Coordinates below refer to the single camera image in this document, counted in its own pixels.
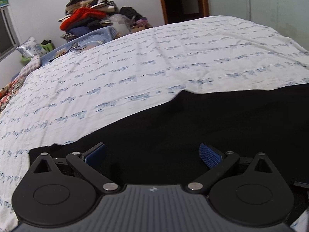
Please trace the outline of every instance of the green basket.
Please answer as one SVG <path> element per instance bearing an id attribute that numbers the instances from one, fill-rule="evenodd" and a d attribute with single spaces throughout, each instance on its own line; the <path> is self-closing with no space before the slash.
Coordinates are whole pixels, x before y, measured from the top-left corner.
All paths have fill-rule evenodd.
<path id="1" fill-rule="evenodd" d="M 46 45 L 40 44 L 40 46 L 42 46 L 42 48 L 44 50 L 46 50 L 46 52 L 51 52 L 52 50 L 55 49 L 55 46 L 54 46 L 53 43 L 48 43 Z M 23 61 L 23 62 L 27 62 L 28 63 L 28 62 L 30 62 L 30 60 L 31 60 L 31 57 L 26 58 L 23 55 L 21 56 L 21 61 Z"/>

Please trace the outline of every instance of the white bed sheet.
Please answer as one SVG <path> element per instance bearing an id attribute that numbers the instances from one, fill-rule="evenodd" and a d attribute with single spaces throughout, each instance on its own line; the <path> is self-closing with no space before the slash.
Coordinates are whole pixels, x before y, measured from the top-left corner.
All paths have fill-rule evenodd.
<path id="1" fill-rule="evenodd" d="M 228 16 L 144 30 L 54 60 L 28 76 L 0 116 L 0 231 L 17 225 L 11 196 L 30 149 L 74 142 L 183 89 L 308 83 L 308 65 L 308 52 L 290 38 Z"/>

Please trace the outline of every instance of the triangular cutout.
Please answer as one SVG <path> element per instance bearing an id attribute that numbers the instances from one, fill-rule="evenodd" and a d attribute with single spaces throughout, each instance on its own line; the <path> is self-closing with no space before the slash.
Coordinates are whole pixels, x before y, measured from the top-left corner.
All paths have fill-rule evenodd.
<path id="1" fill-rule="evenodd" d="M 41 162 L 38 164 L 37 168 L 34 170 L 34 173 L 46 173 L 50 172 L 51 169 L 45 159 L 41 160 Z"/>
<path id="2" fill-rule="evenodd" d="M 272 173 L 269 165 L 264 159 L 259 159 L 255 169 L 257 172 L 263 172 L 263 173 Z"/>

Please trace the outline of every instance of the doorway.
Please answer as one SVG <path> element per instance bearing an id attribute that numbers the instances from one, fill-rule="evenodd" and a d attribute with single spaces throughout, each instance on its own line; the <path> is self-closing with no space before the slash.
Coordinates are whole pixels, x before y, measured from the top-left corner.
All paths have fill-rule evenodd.
<path id="1" fill-rule="evenodd" d="M 161 0 L 165 24 L 209 16 L 208 0 Z"/>

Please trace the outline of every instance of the window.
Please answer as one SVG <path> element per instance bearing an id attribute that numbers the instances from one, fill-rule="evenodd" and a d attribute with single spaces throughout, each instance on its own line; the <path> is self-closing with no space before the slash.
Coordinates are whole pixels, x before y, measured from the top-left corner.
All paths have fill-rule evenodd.
<path id="1" fill-rule="evenodd" d="M 0 7 L 0 61 L 19 46 L 7 6 Z"/>

